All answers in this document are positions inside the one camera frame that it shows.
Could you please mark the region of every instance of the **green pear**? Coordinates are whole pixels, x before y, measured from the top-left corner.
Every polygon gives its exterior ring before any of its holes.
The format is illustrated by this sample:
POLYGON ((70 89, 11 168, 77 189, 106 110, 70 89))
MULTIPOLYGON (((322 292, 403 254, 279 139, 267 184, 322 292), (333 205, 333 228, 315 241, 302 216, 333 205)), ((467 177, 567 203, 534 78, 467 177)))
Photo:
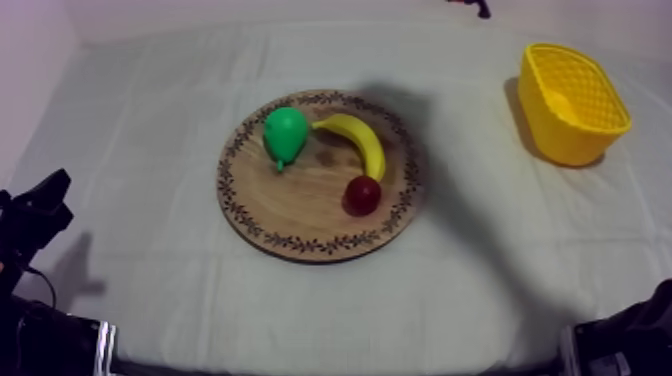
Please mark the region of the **green pear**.
POLYGON ((278 171, 294 162, 308 138, 308 120, 301 111, 282 107, 271 112, 264 126, 264 140, 278 171))

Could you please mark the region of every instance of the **round wooden tray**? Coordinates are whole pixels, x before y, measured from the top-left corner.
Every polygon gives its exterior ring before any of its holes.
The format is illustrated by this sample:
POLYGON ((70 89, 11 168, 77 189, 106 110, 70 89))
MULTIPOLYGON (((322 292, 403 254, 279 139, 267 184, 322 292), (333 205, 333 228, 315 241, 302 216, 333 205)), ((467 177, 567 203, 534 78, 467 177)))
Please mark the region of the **round wooden tray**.
POLYGON ((422 200, 424 164, 400 118, 356 93, 313 90, 291 94, 250 115, 227 141, 217 172, 217 196, 237 232, 264 252, 303 263, 333 263, 370 253, 397 236, 422 200), (311 131, 295 163, 278 173, 263 142, 266 117, 295 107, 310 122, 347 113, 378 135, 387 162, 378 209, 362 217, 343 208, 345 187, 363 174, 349 140, 311 131))

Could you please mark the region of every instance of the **plastic basket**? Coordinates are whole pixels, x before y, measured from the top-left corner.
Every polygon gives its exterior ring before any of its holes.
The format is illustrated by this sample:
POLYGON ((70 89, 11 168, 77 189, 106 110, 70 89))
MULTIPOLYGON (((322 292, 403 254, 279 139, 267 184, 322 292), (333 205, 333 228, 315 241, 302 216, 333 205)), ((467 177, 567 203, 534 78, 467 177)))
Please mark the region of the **plastic basket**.
POLYGON ((600 65, 567 47, 528 46, 518 95, 539 151, 560 164, 595 161, 631 127, 600 65))

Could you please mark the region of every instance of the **white table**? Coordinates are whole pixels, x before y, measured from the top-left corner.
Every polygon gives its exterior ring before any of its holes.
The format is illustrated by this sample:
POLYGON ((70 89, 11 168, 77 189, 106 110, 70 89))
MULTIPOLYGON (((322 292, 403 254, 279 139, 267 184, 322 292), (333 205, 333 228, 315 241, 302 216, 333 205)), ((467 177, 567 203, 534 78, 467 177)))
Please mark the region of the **white table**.
MULTIPOLYGON (((88 49, 11 185, 59 167, 73 178, 75 220, 34 266, 59 308, 118 324, 121 354, 152 363, 380 374, 540 359, 558 328, 672 276, 672 69, 578 45, 608 69, 634 127, 601 164, 562 169, 523 148, 507 97, 535 41, 487 24, 278 22, 88 49), (422 135, 432 165, 410 227, 334 266, 256 251, 215 195, 233 129, 312 88, 373 93, 422 135)), ((20 292, 48 299, 38 280, 20 292)))

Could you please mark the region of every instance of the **apple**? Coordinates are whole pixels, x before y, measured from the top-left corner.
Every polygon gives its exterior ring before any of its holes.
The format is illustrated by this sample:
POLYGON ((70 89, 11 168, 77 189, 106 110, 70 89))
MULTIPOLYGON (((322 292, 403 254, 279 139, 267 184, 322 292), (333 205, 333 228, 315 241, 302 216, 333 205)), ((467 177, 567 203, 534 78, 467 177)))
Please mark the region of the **apple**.
POLYGON ((345 203, 357 215, 373 213, 380 203, 381 189, 369 176, 358 176, 345 189, 345 203))

